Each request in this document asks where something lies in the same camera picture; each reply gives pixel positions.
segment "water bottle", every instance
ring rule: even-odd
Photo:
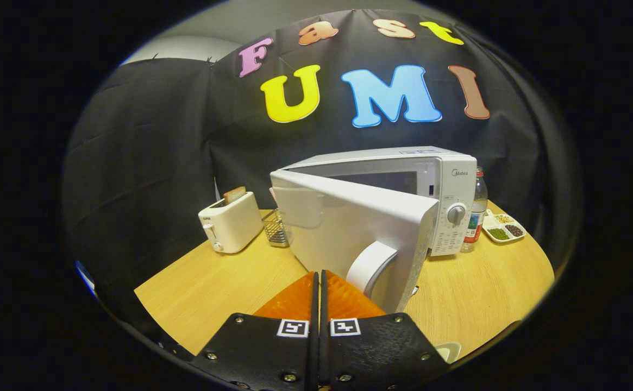
[[[480,231],[485,218],[485,210],[488,208],[488,189],[483,181],[483,167],[475,168],[475,196],[473,196],[473,206],[471,206],[471,220],[468,221],[466,237],[461,245],[462,253],[473,251],[473,243],[480,237]]]

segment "microwave dial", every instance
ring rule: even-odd
[[[466,207],[463,204],[451,205],[447,210],[447,220],[453,225],[459,225],[466,215]]]

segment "white toaster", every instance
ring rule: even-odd
[[[218,253],[238,253],[261,232],[261,212],[256,197],[247,191],[227,205],[219,200],[198,213],[200,223]]]

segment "yellow letter u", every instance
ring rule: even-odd
[[[274,77],[261,84],[261,91],[266,94],[266,111],[275,122],[292,122],[306,118],[313,113],[318,106],[319,96],[316,72],[321,69],[318,65],[307,65],[294,72],[294,76],[302,80],[304,99],[296,106],[288,106],[285,102],[285,90],[283,84],[287,76]]]

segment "microwave door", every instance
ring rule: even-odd
[[[427,255],[435,199],[284,170],[271,181],[304,267],[331,270],[384,312],[403,311]]]

